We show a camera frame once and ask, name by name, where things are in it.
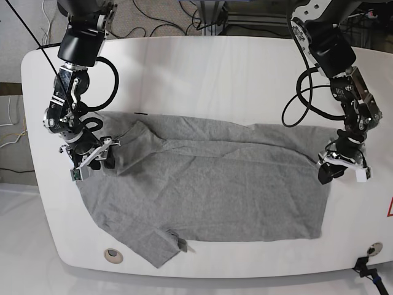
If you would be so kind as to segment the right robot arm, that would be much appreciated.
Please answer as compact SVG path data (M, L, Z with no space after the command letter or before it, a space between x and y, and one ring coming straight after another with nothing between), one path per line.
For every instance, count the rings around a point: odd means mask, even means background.
M111 147L105 147L110 137L97 138L95 132L103 121L87 117L89 112L109 106L119 88L116 67L100 52L111 26L117 5L113 1L58 1L68 25L60 43L58 58L64 61L55 76L54 91L45 111L44 126L66 142L66 151L76 168L86 160L93 170L113 169L115 159ZM110 97L99 106L87 106L81 96L90 85L88 69L97 63L108 65L114 74L114 88Z

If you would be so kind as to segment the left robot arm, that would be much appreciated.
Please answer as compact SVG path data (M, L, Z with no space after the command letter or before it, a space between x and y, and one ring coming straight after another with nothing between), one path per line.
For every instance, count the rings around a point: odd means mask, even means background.
M287 24L289 32L307 66L300 75L296 96L307 111L328 120L342 121L344 128L337 131L319 154L318 179L327 184L344 175L347 169L355 171L358 182L372 176L364 155L367 133L378 126L383 115L368 90L358 69L356 55L340 30L340 23L361 5L361 1L289 1ZM315 108L311 99L302 96L304 78L320 73L330 81L330 91L340 102L344 114L333 116Z

